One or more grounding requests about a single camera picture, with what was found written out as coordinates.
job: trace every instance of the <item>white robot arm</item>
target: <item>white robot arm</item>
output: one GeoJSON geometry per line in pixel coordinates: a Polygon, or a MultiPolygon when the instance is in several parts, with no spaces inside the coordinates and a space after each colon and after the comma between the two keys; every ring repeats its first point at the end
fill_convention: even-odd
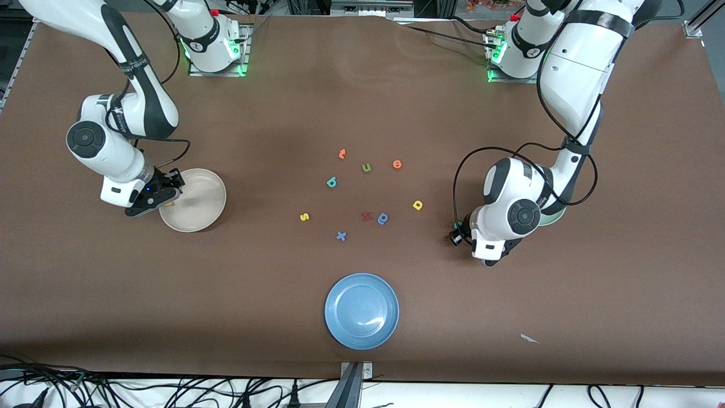
{"type": "Polygon", "coordinates": [[[178,172],[163,174],[122,134],[166,139],[178,125],[178,111],[156,77],[148,57],[123,16],[103,0],[22,0],[35,18],[60,31],[103,46],[135,93],[92,95],[67,132],[67,146],[81,163],[104,177],[101,199],[140,216],[179,196],[178,172]],[[107,124],[107,116],[113,119],[107,124]]]}
{"type": "Polygon", "coordinates": [[[189,59],[200,70],[215,73],[240,57],[239,23],[212,13],[204,0],[153,0],[169,15],[189,59]]]}
{"type": "Polygon", "coordinates": [[[564,12],[549,9],[543,15],[537,8],[543,3],[528,0],[519,22],[526,29],[507,25],[513,45],[497,65],[508,75],[525,78],[539,69],[543,49],[548,48],[537,86],[546,105],[563,119],[566,137],[551,167],[518,158],[505,158],[491,167],[484,182],[484,205],[452,232],[454,244],[469,237],[473,256],[493,265],[539,225],[562,216],[602,118],[600,95],[621,45],[634,30],[631,21],[642,2],[582,0],[578,6],[570,4],[564,17],[564,12]],[[514,38],[520,37],[527,38],[527,44],[517,43],[514,38]]]}

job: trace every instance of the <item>white plate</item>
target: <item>white plate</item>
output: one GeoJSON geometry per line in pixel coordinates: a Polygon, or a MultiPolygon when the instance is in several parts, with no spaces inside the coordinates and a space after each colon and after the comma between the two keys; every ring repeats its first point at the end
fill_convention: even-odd
{"type": "Polygon", "coordinates": [[[181,196],[159,209],[166,225],[180,232],[197,232],[214,224],[226,204],[226,187],[213,171],[190,168],[181,172],[186,185],[181,196]]]}

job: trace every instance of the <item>blue plate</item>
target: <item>blue plate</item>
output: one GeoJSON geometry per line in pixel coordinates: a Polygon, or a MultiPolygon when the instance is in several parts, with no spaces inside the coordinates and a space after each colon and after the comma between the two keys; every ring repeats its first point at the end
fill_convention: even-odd
{"type": "Polygon", "coordinates": [[[393,288],[373,274],[339,280],[325,302],[325,322],[337,341],[355,350],[385,343],[398,325],[398,298],[393,288]]]}

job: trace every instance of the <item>white floor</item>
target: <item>white floor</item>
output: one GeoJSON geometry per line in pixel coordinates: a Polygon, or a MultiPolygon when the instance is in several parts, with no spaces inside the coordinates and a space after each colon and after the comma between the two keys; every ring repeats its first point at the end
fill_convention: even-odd
{"type": "MultiPolygon", "coordinates": [[[[217,383],[217,380],[206,383],[207,386],[217,383]]],[[[300,385],[310,383],[311,380],[301,380],[300,385]]],[[[154,384],[178,384],[178,380],[124,380],[124,384],[133,386],[146,386],[154,384]]],[[[246,385],[246,380],[234,380],[233,388],[240,392],[246,385]]],[[[281,385],[285,393],[291,388],[291,380],[273,380],[265,384],[281,385]]],[[[325,402],[335,387],[335,382],[315,385],[299,392],[302,403],[325,402]]],[[[9,384],[0,383],[0,392],[9,384]]],[[[23,386],[19,385],[0,397],[0,408],[11,408],[18,404],[31,403],[39,393],[45,389],[42,384],[23,386]]],[[[485,407],[485,408],[535,408],[537,407],[546,385],[519,385],[519,384],[437,384],[437,383],[366,383],[363,387],[362,403],[360,408],[374,408],[392,403],[391,408],[419,408],[419,407],[485,407]]],[[[603,386],[602,389],[609,398],[612,408],[634,408],[639,389],[636,386],[603,386]]],[[[115,386],[119,396],[135,407],[161,408],[173,395],[173,388],[155,388],[148,391],[127,391],[115,386]]],[[[230,391],[225,385],[219,391],[230,391]]],[[[192,391],[185,395],[177,407],[186,407],[201,392],[192,391]]],[[[598,398],[599,404],[606,408],[604,401],[598,398]]],[[[231,399],[226,396],[214,394],[220,407],[229,407],[231,399]]],[[[252,408],[267,408],[280,396],[279,390],[270,390],[259,396],[253,396],[252,408]]],[[[104,406],[99,395],[94,396],[96,405],[104,406]]],[[[78,403],[70,398],[68,408],[76,408],[78,403]]],[[[725,390],[722,388],[685,388],[685,387],[646,387],[642,398],[641,408],[717,408],[721,401],[725,401],[725,390]]],[[[206,401],[194,405],[196,408],[216,408],[214,401],[206,401]]],[[[595,405],[587,396],[585,385],[558,385],[555,386],[544,408],[592,407],[595,405]]],[[[44,408],[62,408],[60,399],[54,388],[51,388],[46,397],[44,408]]]]}

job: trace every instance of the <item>white paper scrap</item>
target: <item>white paper scrap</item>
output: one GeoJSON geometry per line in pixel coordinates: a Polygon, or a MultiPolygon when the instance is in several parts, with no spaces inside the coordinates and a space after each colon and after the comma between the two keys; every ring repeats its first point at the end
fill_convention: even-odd
{"type": "Polygon", "coordinates": [[[527,336],[527,335],[525,335],[523,333],[521,333],[521,338],[523,338],[524,340],[526,340],[526,341],[528,341],[530,343],[541,344],[538,341],[534,340],[533,338],[530,338],[529,336],[527,336]]]}

